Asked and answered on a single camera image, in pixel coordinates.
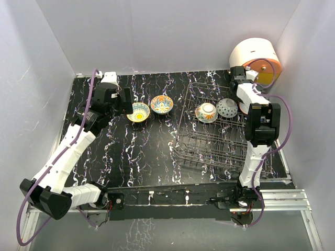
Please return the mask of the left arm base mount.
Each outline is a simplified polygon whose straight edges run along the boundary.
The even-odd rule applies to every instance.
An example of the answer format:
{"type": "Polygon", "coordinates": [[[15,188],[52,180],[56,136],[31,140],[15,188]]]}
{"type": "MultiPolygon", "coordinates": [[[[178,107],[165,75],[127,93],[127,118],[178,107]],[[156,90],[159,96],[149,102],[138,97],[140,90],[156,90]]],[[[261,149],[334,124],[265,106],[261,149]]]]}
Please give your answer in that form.
{"type": "Polygon", "coordinates": [[[103,192],[101,195],[99,195],[96,202],[87,203],[90,208],[104,210],[106,212],[105,219],[100,224],[97,224],[97,222],[94,222],[90,219],[91,215],[84,212],[82,205],[75,208],[87,220],[91,227],[95,227],[97,229],[109,221],[112,210],[122,210],[124,208],[124,202],[125,196],[123,193],[103,192]]]}

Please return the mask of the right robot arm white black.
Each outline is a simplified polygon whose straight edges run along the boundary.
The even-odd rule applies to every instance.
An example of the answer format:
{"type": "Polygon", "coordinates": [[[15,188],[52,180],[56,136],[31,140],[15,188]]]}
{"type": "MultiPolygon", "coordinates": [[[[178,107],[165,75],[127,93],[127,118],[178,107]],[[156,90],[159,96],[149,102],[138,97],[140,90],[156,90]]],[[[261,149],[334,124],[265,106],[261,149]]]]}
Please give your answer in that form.
{"type": "Polygon", "coordinates": [[[281,107],[262,96],[256,84],[247,79],[247,71],[243,66],[230,68],[230,89],[247,107],[244,126],[247,153],[233,194],[234,203],[244,208],[260,195],[260,174],[265,154],[280,132],[281,107]]]}

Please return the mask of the orange flower leaf bowl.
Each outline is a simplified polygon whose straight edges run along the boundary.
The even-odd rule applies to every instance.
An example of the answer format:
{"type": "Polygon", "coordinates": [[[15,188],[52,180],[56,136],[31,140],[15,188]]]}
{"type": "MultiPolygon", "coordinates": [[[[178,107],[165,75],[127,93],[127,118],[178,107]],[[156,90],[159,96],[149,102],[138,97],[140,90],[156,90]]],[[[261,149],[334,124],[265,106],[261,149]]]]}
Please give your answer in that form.
{"type": "Polygon", "coordinates": [[[195,116],[202,123],[212,123],[218,118],[218,112],[213,104],[205,102],[196,108],[195,116]]]}

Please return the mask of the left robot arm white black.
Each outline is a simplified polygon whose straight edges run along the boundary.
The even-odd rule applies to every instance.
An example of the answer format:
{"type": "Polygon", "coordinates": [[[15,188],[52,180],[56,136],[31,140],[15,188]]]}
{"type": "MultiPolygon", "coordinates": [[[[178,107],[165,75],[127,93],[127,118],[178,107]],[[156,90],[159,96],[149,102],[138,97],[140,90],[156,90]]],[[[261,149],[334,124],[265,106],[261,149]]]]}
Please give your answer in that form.
{"type": "Polygon", "coordinates": [[[120,89],[113,83],[99,83],[89,92],[68,130],[41,171],[33,179],[20,184],[31,206],[55,220],[64,217],[71,208],[91,203],[101,209],[107,205],[106,189],[96,182],[76,187],[65,183],[84,151],[96,139],[113,117],[133,112],[129,87],[120,89]]]}

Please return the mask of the red rim grey pattern bowl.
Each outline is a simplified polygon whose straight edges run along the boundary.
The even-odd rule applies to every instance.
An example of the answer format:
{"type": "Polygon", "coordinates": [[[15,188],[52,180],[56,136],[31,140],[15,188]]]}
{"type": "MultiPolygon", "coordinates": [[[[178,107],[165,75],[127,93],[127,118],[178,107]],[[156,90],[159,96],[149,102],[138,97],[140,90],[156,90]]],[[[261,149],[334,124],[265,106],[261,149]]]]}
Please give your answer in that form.
{"type": "Polygon", "coordinates": [[[248,114],[249,107],[241,101],[239,102],[239,109],[243,114],[245,114],[245,115],[248,114]]]}

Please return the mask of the blue wave pattern bowl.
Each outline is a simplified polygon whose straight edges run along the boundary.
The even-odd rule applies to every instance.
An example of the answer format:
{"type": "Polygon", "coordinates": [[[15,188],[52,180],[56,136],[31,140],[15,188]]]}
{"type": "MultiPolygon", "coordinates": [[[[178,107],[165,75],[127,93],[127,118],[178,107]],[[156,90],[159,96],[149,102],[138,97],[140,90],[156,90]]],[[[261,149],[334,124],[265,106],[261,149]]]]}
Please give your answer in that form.
{"type": "Polygon", "coordinates": [[[224,118],[233,118],[237,115],[238,106],[234,100],[224,98],[217,103],[216,110],[224,118]]]}

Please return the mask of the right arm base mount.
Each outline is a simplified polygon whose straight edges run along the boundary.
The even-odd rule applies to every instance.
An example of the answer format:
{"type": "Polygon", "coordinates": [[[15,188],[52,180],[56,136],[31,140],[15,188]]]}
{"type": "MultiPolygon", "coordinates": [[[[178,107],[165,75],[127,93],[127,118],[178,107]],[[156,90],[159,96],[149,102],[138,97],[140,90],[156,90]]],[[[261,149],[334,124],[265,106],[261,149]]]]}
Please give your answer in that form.
{"type": "Polygon", "coordinates": [[[210,197],[208,204],[214,204],[218,209],[227,209],[230,218],[237,225],[250,225],[254,220],[253,209],[264,209],[265,204],[262,194],[260,197],[252,189],[218,192],[214,197],[210,197]]]}

